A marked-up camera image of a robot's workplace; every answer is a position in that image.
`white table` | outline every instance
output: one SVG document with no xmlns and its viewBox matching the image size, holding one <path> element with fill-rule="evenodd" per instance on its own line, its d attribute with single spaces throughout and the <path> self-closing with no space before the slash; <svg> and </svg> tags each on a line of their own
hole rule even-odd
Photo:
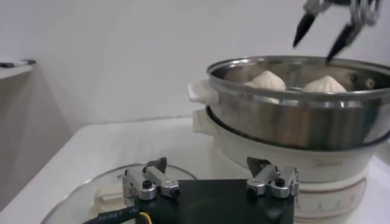
<svg viewBox="0 0 390 224">
<path fill-rule="evenodd" d="M 0 223 L 40 223 L 58 202 L 87 180 L 160 156 L 201 178 L 213 178 L 217 171 L 219 177 L 221 173 L 245 177 L 246 170 L 233 170 L 231 164 L 219 160 L 221 156 L 210 150 L 211 140 L 192 132 L 191 118 L 84 127 L 0 213 Z M 347 223 L 389 223 L 390 167 L 378 158 L 371 162 L 367 189 L 369 195 Z"/>
</svg>

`pot rim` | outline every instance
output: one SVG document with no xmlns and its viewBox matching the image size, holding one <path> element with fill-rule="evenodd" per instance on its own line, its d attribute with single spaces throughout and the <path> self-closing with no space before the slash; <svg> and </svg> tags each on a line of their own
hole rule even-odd
<svg viewBox="0 0 390 224">
<path fill-rule="evenodd" d="M 309 101 L 326 101 L 326 102 L 334 102 L 334 101 L 361 102 L 362 100 L 383 99 L 383 98 L 390 97 L 390 88 L 351 91 L 347 93 L 304 93 L 304 92 L 296 92 L 290 90 L 280 91 L 274 89 L 255 89 L 249 86 L 226 81 L 224 79 L 220 79 L 219 77 L 213 75 L 213 71 L 219 68 L 223 68 L 225 66 L 243 64 L 243 63 L 248 63 L 248 64 L 258 63 L 264 61 L 280 61 L 280 62 L 290 61 L 292 64 L 297 63 L 297 65 L 301 65 L 301 64 L 325 65 L 324 57 L 289 56 L 289 55 L 254 56 L 254 57 L 233 58 L 233 59 L 228 59 L 228 60 L 223 60 L 223 61 L 213 63 L 207 68 L 207 74 L 209 75 L 211 83 L 213 84 L 212 86 L 214 88 L 216 88 L 217 90 L 222 90 L 219 89 L 218 86 L 221 85 L 227 89 L 238 91 L 238 95 L 250 94 L 258 97 L 270 97 L 273 99 L 292 99 L 292 100 L 309 100 Z M 334 66 L 334 67 L 339 66 L 339 67 L 346 67 L 351 69 L 363 68 L 369 71 L 371 70 L 375 72 L 380 72 L 382 74 L 390 75 L 389 66 L 384 66 L 384 65 L 379 65 L 379 64 L 369 63 L 364 61 L 358 61 L 358 60 L 336 58 L 331 62 L 330 66 Z"/>
</svg>

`transparent glass lid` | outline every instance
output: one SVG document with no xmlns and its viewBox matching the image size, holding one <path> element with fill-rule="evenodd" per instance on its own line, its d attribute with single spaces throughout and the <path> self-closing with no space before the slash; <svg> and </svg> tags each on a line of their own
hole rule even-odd
<svg viewBox="0 0 390 224">
<path fill-rule="evenodd" d="M 141 171 L 145 164 L 131 164 L 103 173 L 73 190 L 55 206 L 41 224 L 81 224 L 107 212 L 124 208 L 121 175 L 126 169 Z M 166 175 L 176 180 L 194 180 L 189 172 L 168 165 Z"/>
</svg>

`shelf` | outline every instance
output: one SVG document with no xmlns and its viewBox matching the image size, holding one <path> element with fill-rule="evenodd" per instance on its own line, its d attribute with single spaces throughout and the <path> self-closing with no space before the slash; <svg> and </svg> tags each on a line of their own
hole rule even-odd
<svg viewBox="0 0 390 224">
<path fill-rule="evenodd" d="M 0 68 L 0 79 L 5 79 L 11 76 L 23 74 L 32 71 L 31 65 L 24 65 L 15 68 Z"/>
</svg>

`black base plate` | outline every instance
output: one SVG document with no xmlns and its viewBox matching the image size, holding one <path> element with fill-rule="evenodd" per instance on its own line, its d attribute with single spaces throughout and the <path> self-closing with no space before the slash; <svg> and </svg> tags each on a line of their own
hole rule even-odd
<svg viewBox="0 0 390 224">
<path fill-rule="evenodd" d="M 155 224 L 293 224 L 293 197 L 254 197 L 247 191 L 246 180 L 181 180 L 179 185 L 177 200 L 158 196 L 136 205 Z"/>
</svg>

